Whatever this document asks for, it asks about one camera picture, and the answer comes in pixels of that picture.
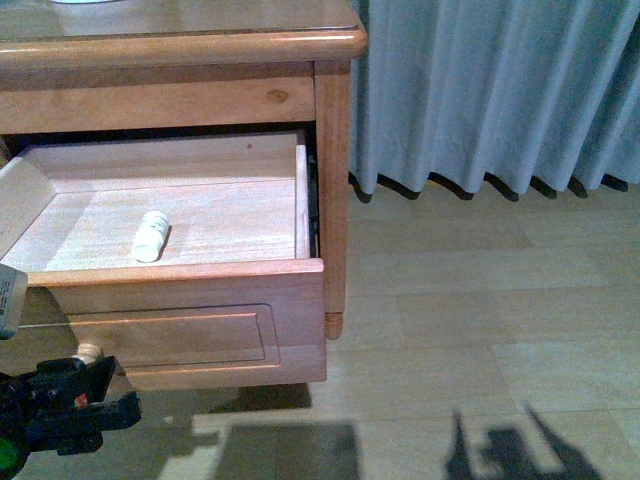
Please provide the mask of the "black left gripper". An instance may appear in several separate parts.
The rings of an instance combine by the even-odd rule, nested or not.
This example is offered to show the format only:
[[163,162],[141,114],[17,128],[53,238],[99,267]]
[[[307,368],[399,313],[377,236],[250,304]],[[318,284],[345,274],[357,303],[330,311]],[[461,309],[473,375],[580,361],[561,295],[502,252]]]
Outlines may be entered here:
[[103,445],[104,431],[140,421],[136,392],[105,400],[115,369],[112,356],[90,364],[69,357],[43,361],[17,376],[3,373],[1,468],[21,470],[34,452],[93,453]]

